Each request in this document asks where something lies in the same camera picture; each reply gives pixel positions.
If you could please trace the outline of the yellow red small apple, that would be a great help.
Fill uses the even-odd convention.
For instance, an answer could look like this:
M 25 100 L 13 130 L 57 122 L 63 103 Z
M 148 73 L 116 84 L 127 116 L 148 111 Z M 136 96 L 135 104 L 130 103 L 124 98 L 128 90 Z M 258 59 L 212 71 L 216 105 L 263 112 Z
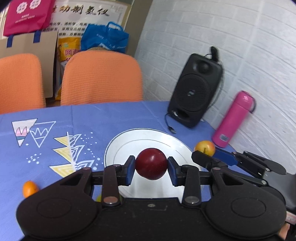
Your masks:
M 200 141 L 194 147 L 194 151 L 199 151 L 212 157 L 216 152 L 216 147 L 211 141 Z

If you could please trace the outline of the small yellow green fruit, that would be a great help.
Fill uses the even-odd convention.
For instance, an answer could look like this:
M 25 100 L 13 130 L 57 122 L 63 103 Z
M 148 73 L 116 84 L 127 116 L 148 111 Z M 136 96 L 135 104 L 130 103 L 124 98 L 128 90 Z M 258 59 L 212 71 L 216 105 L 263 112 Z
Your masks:
M 99 196 L 97 197 L 96 201 L 97 201 L 97 202 L 101 202 L 101 198 L 102 198 L 102 196 L 99 195 Z

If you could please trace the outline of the dark red plum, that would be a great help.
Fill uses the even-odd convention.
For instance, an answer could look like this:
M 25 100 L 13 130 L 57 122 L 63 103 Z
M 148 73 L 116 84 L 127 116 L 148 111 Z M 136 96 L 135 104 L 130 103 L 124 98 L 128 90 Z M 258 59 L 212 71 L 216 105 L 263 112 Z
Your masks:
M 156 148 L 147 148 L 141 151 L 135 160 L 137 173 L 148 180 L 162 178 L 167 168 L 168 160 L 165 154 Z

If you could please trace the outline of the small orange kumquat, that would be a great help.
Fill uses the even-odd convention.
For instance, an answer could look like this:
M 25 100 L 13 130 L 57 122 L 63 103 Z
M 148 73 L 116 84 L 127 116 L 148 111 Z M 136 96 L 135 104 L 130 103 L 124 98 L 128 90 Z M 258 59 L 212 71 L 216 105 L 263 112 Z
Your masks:
M 37 193 L 39 191 L 39 187 L 37 186 L 37 184 L 33 181 L 27 181 L 24 185 L 23 185 L 23 196 L 25 198 Z

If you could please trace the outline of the white round plate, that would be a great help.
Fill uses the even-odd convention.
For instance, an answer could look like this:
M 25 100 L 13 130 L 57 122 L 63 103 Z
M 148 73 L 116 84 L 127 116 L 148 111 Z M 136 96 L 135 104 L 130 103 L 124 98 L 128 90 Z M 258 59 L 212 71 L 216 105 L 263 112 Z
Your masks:
M 184 143 L 167 133 L 135 128 L 118 134 L 108 144 L 104 165 L 123 165 L 134 156 L 135 173 L 131 185 L 120 186 L 119 192 L 127 198 L 183 197 L 184 187 L 175 187 L 168 174 L 168 157 L 178 165 L 194 165 L 192 151 Z

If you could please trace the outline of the pink thermos bottle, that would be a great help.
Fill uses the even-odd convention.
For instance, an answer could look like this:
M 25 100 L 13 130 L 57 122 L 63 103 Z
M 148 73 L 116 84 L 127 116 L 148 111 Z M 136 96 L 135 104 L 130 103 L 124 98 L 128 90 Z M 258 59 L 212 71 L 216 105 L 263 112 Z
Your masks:
M 255 109 L 255 98 L 246 91 L 238 92 L 217 130 L 215 130 L 212 142 L 220 148 L 225 148 L 248 114 L 253 113 Z

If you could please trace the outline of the blue patterned tablecloth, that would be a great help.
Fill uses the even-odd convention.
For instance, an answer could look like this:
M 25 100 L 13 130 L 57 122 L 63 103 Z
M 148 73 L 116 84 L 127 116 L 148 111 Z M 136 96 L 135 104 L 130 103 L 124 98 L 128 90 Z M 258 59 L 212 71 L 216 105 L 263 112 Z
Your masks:
M 167 102 L 142 101 L 42 108 L 1 115 L 1 240 L 20 240 L 23 233 L 16 209 L 23 200 L 23 184 L 34 181 L 40 188 L 58 181 L 51 167 L 66 164 L 56 153 L 58 137 L 76 137 L 78 162 L 91 160 L 93 170 L 104 167 L 104 152 L 119 133 L 132 128 L 167 132 L 189 148 L 210 140 L 214 129 L 209 119 L 187 128 L 166 115 Z

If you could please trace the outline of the black speaker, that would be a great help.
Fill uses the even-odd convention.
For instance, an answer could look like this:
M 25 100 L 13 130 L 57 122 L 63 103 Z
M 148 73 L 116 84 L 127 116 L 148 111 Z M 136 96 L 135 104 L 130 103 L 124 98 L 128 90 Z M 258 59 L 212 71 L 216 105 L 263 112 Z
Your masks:
M 168 114 L 173 119 L 188 128 L 198 124 L 223 83 L 224 69 L 219 60 L 219 51 L 214 46 L 205 56 L 196 53 L 189 56 L 168 105 Z

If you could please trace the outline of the right orange chair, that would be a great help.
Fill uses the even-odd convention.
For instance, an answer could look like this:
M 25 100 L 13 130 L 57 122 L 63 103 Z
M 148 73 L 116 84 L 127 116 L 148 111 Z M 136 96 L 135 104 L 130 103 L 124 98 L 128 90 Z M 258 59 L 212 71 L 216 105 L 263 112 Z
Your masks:
M 142 72 L 132 56 L 87 50 L 66 64 L 60 105 L 143 100 Z

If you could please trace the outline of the orange chair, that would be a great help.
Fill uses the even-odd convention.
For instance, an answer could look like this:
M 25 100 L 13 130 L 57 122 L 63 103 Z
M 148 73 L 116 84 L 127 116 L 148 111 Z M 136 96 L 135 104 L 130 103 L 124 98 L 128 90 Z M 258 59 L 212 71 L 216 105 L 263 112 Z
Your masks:
M 66 64 L 60 105 L 143 100 L 142 72 L 132 56 L 87 50 Z
M 1 58 L 1 114 L 45 107 L 39 58 L 33 54 Z

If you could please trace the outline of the left orange chair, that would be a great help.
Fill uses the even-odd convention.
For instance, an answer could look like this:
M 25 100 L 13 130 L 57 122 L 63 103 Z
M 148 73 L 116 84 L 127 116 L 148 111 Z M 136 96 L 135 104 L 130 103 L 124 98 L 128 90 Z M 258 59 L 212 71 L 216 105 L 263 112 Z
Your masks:
M 33 54 L 1 58 L 1 114 L 45 107 L 39 58 Z

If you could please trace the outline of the yellow snack bag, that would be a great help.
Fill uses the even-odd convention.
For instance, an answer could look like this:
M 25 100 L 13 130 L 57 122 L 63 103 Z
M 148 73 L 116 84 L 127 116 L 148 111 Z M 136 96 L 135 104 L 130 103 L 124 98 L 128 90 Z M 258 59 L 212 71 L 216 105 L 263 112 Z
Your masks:
M 80 52 L 81 38 L 80 37 L 65 37 L 58 40 L 57 46 L 57 84 L 55 88 L 55 100 L 61 100 L 62 79 L 65 66 L 70 58 Z

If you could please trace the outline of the blue shopping bag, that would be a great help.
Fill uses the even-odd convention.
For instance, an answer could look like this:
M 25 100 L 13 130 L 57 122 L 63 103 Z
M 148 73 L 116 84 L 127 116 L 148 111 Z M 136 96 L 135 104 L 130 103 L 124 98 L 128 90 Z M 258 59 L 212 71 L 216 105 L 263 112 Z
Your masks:
M 89 24 L 81 38 L 81 51 L 94 47 L 125 53 L 128 46 L 129 34 L 121 25 L 108 22 L 107 25 Z

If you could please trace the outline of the brown paper bag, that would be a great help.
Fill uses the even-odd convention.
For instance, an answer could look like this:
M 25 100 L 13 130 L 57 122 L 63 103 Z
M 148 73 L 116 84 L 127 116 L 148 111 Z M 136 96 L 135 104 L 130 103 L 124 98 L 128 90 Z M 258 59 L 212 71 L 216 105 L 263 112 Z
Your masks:
M 1 40 L 1 57 L 16 54 L 33 54 L 39 58 L 43 75 L 43 90 L 46 98 L 54 96 L 57 67 L 58 32 L 49 31 L 11 35 Z

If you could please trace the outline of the white poster with characters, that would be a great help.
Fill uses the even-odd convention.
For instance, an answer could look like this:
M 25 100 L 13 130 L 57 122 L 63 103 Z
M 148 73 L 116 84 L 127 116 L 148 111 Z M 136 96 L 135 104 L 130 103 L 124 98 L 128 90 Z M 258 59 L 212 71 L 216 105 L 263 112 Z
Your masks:
M 89 24 L 114 22 L 125 27 L 132 8 L 120 1 L 55 1 L 45 32 L 57 31 L 59 38 L 82 37 Z

